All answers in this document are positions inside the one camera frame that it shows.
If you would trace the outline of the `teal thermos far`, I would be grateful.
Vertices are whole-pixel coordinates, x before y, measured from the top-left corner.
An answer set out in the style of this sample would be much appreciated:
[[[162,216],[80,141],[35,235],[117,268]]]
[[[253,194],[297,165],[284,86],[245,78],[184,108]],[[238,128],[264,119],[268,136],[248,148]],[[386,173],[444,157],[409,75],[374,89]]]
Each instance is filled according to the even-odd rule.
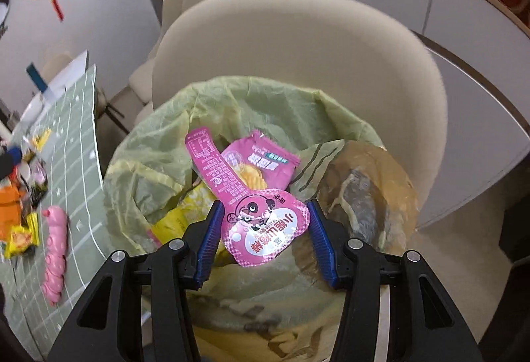
[[[39,90],[39,92],[44,94],[47,91],[47,89],[48,89],[48,83],[41,76],[41,74],[39,73],[39,71],[37,70],[37,68],[35,67],[35,65],[33,63],[30,63],[27,66],[26,72],[27,72],[29,78],[31,79],[31,81],[33,82],[33,84]]]

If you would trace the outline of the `yellow snack packet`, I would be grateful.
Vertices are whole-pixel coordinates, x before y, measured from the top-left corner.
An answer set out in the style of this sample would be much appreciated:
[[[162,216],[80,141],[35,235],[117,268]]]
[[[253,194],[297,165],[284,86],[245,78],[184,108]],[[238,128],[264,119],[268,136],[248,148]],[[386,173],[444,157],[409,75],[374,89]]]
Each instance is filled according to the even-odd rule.
[[[8,241],[5,245],[4,257],[11,259],[14,256],[26,253],[30,248],[37,247],[39,239],[39,218],[36,212],[30,213],[25,218],[23,225],[12,227]]]

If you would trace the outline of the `beige chair near bin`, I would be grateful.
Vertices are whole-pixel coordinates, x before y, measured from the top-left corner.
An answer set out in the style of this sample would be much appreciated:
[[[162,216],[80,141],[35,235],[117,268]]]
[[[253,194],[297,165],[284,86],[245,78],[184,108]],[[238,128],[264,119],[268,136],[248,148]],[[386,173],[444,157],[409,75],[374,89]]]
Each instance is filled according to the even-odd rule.
[[[160,106],[217,76],[322,90],[371,124],[425,201],[447,142],[438,66],[406,26],[353,0],[204,0],[168,29],[154,59]]]

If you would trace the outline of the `orange tissue box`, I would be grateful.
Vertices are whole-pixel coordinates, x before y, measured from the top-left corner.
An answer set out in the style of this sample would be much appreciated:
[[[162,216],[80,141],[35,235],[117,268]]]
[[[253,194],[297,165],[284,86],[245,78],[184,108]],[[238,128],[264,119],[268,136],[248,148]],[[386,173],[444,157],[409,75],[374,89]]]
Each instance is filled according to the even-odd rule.
[[[15,186],[0,189],[0,241],[7,242],[13,227],[22,221],[24,192]]]

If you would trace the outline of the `purple yellow chip bag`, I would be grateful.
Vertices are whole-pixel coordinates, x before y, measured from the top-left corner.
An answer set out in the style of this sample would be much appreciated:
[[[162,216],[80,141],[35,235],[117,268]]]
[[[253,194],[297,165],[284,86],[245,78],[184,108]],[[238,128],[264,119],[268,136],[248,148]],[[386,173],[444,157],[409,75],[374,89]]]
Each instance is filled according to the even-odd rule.
[[[298,156],[259,130],[232,142],[221,155],[243,183],[254,190],[285,190],[300,163]]]

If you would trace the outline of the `yellow green trash bag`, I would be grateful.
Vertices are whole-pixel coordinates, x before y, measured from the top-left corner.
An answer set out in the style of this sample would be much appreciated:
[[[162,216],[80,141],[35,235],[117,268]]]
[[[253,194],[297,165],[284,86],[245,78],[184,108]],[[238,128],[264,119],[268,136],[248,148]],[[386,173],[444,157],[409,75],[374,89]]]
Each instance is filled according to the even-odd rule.
[[[265,78],[185,87],[135,126],[104,178],[113,243],[153,252],[200,221],[214,195],[184,140],[206,127],[251,189],[317,199],[325,215],[376,250],[402,254],[419,212],[409,176],[376,131],[330,96]],[[187,295],[200,353],[214,361],[325,361],[345,296],[317,267],[308,234],[274,260],[244,268],[219,247],[206,284]]]

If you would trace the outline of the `pink caterpillar toy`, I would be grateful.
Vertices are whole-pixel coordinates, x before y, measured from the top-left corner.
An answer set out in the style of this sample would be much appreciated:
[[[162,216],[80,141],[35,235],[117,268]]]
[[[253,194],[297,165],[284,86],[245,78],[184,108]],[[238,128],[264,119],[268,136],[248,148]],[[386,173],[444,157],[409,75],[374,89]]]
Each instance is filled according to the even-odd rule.
[[[42,292],[51,306],[61,299],[64,274],[67,268],[68,217],[60,206],[50,206],[43,211],[48,223],[48,238],[45,246],[45,271]]]

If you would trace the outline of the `pink snack pouch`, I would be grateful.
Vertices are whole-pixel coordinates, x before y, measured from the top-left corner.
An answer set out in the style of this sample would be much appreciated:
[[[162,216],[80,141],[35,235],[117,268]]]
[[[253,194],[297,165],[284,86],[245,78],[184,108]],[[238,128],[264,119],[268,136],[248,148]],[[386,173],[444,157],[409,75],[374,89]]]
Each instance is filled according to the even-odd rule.
[[[224,206],[221,238],[243,267],[272,261],[307,231],[310,215],[300,200],[285,190],[247,187],[225,161],[207,128],[185,138],[193,164],[209,191]]]

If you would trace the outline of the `green checked tablecloth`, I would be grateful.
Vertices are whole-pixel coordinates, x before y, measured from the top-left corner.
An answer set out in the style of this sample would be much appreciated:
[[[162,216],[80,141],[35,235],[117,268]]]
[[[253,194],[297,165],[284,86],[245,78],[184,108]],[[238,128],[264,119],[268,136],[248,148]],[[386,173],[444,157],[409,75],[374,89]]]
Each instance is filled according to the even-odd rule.
[[[59,302],[50,305],[43,295],[42,246],[1,261],[8,324],[38,361],[48,355],[77,300],[110,252],[95,131],[96,75],[96,68],[89,68],[32,129],[34,134],[51,131],[45,161],[48,192],[38,210],[59,206],[68,216],[66,275]]]

